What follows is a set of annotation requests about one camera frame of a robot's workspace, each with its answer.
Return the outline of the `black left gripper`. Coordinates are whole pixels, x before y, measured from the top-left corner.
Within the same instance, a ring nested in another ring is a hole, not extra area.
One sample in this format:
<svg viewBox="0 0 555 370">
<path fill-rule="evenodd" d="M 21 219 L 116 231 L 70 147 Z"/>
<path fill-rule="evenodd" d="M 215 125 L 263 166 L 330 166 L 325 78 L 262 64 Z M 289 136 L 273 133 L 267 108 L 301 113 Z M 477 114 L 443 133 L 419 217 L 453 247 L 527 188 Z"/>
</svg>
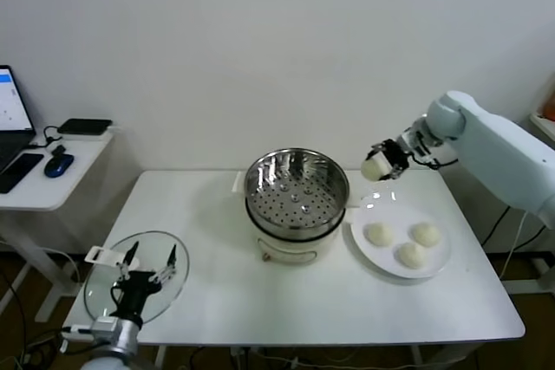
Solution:
<svg viewBox="0 0 555 370">
<path fill-rule="evenodd" d="M 120 278 L 110 289 L 110 296 L 115 305 L 115 310 L 110 314 L 111 316 L 141 318 L 147 298 L 159 292 L 158 282 L 167 282 L 176 273 L 176 244 L 170 252 L 166 266 L 159 271 L 130 271 L 138 247 L 139 243 L 135 242 L 126 252 L 123 260 L 117 263 Z"/>
</svg>

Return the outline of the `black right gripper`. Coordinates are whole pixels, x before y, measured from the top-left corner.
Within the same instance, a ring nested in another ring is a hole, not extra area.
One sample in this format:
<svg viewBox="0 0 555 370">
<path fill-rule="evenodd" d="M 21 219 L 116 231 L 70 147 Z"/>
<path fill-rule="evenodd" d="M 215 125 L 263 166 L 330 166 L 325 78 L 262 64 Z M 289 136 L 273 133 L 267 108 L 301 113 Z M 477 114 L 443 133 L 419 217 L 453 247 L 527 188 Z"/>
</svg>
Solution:
<svg viewBox="0 0 555 370">
<path fill-rule="evenodd" d="M 384 140 L 373 145 L 367 154 L 367 159 L 378 156 L 387 158 L 392 165 L 381 176 L 381 180 L 396 180 L 409 168 L 408 155 L 395 140 Z"/>
</svg>

